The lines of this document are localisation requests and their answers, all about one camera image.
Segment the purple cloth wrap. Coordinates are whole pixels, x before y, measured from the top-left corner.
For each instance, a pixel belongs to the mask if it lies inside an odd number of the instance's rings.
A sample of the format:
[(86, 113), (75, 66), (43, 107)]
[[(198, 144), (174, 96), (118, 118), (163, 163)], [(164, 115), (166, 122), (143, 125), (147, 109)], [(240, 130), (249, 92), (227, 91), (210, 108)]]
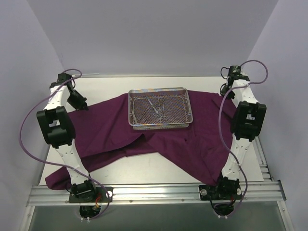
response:
[(128, 96), (73, 111), (69, 117), (76, 130), (75, 145), (85, 169), (102, 168), (120, 158), (160, 153), (204, 184), (215, 185), (232, 144), (230, 131), (236, 108), (227, 100), (218, 116), (222, 97), (216, 93), (189, 91), (193, 122), (182, 129), (133, 130), (128, 123)]

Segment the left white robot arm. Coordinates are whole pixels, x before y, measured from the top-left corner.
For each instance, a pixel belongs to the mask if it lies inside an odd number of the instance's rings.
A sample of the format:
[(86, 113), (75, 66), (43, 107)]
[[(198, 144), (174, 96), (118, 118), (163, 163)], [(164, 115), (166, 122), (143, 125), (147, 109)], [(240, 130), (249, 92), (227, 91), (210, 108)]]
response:
[(38, 111), (36, 117), (45, 142), (60, 155), (69, 173), (71, 194), (91, 202), (97, 196), (97, 189), (77, 152), (76, 131), (65, 107), (69, 104), (76, 110), (88, 110), (87, 98), (74, 89), (72, 82), (70, 74), (58, 74), (57, 81), (50, 85), (51, 94), (46, 107)]

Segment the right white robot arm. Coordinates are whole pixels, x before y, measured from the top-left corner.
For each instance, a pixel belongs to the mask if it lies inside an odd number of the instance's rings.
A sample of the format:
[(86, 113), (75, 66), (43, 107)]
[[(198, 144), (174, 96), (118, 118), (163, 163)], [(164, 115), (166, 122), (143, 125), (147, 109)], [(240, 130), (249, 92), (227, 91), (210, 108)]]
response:
[(223, 97), (218, 116), (221, 139), (223, 139), (221, 117), (224, 103), (231, 100), (236, 107), (231, 120), (232, 144), (231, 148), (227, 148), (229, 156), (221, 171), (219, 181), (214, 186), (215, 196), (221, 199), (226, 198), (232, 192), (240, 193), (239, 179), (243, 173), (242, 164), (253, 140), (260, 134), (267, 110), (266, 105), (261, 104), (255, 98), (250, 84), (249, 77), (242, 74), (241, 67), (232, 65), (228, 68), (226, 83), (220, 89)]

